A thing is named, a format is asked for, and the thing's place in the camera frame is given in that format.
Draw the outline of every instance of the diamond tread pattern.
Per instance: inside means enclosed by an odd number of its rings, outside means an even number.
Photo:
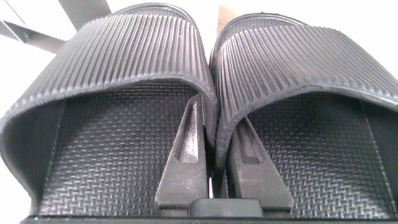
[[[295,200],[293,217],[397,217],[359,100],[309,93],[248,118]]]
[[[38,215],[151,216],[185,106],[157,82],[67,100]]]

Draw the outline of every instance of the black slide sandal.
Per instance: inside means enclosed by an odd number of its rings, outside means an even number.
[[[33,217],[153,216],[166,203],[155,194],[168,187],[158,189],[170,150],[190,163],[176,147],[191,129],[202,184],[190,200],[208,196],[202,132],[214,145],[217,100],[200,35],[174,6],[129,12],[82,27],[1,121],[2,158],[32,197]]]
[[[264,191],[271,183],[258,171],[269,156],[294,205],[284,192],[285,203],[264,210],[292,205],[294,218],[397,218],[398,81],[344,34],[297,21],[273,25],[281,17],[241,16],[217,39],[210,63],[221,105],[215,180],[228,158],[229,196],[263,202],[258,195],[276,189]],[[267,169],[277,179],[274,171]],[[264,187],[247,190],[254,184]]]

